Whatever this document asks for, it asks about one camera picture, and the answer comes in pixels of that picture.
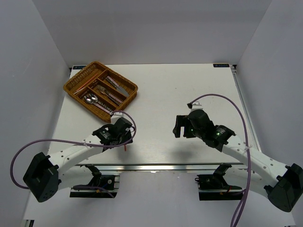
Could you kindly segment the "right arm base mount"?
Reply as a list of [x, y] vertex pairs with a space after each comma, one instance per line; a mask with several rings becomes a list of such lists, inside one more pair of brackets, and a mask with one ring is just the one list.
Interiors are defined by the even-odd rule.
[[231, 167], [230, 164], [222, 163], [212, 174], [197, 175], [195, 182], [198, 186], [200, 201], [240, 201], [242, 199], [244, 190], [227, 184], [223, 178]]

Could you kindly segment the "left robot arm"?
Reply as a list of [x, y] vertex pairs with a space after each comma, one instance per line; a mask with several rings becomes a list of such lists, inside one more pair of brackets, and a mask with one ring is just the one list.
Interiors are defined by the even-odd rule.
[[52, 155], [46, 156], [42, 152], [36, 154], [23, 177], [23, 181], [37, 201], [44, 202], [58, 190], [71, 187], [68, 181], [75, 177], [72, 172], [74, 166], [108, 149], [132, 143], [135, 134], [135, 122], [120, 117], [114, 124], [106, 124], [93, 131], [82, 142], [55, 140], [73, 145]]

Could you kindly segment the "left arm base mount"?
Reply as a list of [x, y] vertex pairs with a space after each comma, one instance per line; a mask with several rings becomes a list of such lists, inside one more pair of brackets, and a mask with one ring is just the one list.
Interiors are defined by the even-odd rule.
[[81, 165], [80, 169], [88, 170], [89, 182], [86, 184], [79, 183], [72, 187], [70, 198], [113, 199], [116, 197], [120, 183], [119, 175], [101, 173], [92, 164]]

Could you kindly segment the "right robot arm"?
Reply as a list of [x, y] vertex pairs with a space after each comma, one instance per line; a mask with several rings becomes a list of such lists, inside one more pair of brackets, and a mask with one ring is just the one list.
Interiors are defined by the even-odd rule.
[[236, 133], [223, 125], [215, 125], [202, 109], [192, 110], [188, 115], [177, 115], [173, 134], [176, 138], [199, 138], [207, 146], [229, 155], [247, 166], [248, 172], [228, 164], [220, 165], [214, 173], [218, 188], [228, 185], [246, 187], [266, 197], [275, 207], [290, 212], [303, 194], [303, 169], [293, 163], [287, 165], [276, 161], [257, 149], [249, 148]]

